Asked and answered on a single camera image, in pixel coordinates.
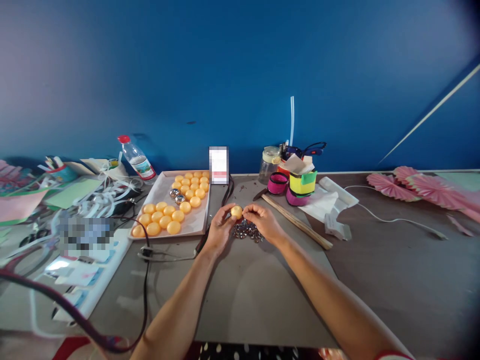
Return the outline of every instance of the silver ball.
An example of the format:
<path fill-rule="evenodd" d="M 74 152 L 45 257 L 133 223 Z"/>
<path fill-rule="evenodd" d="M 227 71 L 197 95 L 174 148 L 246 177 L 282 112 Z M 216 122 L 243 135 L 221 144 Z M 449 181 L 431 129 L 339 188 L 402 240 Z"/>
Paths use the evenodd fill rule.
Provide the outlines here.
<path fill-rule="evenodd" d="M 180 190 L 178 190 L 178 189 L 172 189 L 172 190 L 170 190 L 170 197 L 171 197 L 172 199 L 174 199 L 175 197 L 177 197 L 178 194 L 180 194 Z"/>
<path fill-rule="evenodd" d="M 182 194 L 179 194 L 179 195 L 175 196 L 175 202 L 176 202 L 177 205 L 180 205 L 185 200 L 186 200 L 185 196 L 183 196 Z"/>

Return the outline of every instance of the person's left hand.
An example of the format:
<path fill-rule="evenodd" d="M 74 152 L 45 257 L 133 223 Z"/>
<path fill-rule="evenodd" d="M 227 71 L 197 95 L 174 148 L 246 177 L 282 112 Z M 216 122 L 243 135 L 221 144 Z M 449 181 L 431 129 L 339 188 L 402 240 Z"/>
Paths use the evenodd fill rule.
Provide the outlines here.
<path fill-rule="evenodd" d="M 213 217 L 208 239 L 203 246 L 202 252 L 210 252 L 215 257 L 218 257 L 225 250 L 225 246 L 230 237 L 230 231 L 237 221 L 235 216 L 231 216 L 228 219 L 225 218 L 230 213 L 230 209 L 235 205 L 234 203 L 229 203 L 221 207 Z"/>

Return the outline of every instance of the wooden stick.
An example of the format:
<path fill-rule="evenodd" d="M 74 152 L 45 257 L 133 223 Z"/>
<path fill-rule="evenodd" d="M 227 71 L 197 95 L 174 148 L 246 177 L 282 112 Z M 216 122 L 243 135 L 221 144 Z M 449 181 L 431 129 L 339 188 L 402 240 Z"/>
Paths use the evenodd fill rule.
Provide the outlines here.
<path fill-rule="evenodd" d="M 267 203 L 269 203 L 272 207 L 274 207 L 280 214 L 282 214 L 284 217 L 286 217 L 288 220 L 291 221 L 292 224 L 294 224 L 297 228 L 302 230 L 305 234 L 310 236 L 313 240 L 315 240 L 322 248 L 325 250 L 329 250 L 332 248 L 333 244 L 328 241 L 326 238 L 323 236 L 320 236 L 317 234 L 315 231 L 313 231 L 310 227 L 305 225 L 298 217 L 293 215 L 291 212 L 285 210 L 278 202 L 275 200 L 271 199 L 267 195 L 263 194 L 261 196 L 263 200 L 265 200 Z"/>

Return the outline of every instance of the red bottle cap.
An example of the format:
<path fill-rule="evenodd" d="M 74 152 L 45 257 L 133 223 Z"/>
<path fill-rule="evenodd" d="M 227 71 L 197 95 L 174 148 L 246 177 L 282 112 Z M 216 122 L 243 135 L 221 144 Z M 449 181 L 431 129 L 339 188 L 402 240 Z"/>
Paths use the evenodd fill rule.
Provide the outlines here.
<path fill-rule="evenodd" d="M 126 144 L 130 142 L 130 137 L 127 135 L 120 135 L 118 137 L 118 141 L 121 142 L 122 144 Z"/>

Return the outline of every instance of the person's right hand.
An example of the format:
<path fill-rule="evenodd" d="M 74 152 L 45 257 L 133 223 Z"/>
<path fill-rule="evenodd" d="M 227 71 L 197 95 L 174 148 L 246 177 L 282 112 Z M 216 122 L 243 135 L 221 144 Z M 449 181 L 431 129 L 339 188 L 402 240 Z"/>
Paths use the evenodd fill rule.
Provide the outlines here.
<path fill-rule="evenodd" d="M 243 217 L 254 223 L 260 234 L 275 246 L 288 239 L 287 233 L 280 227 L 270 209 L 251 203 L 243 209 Z"/>

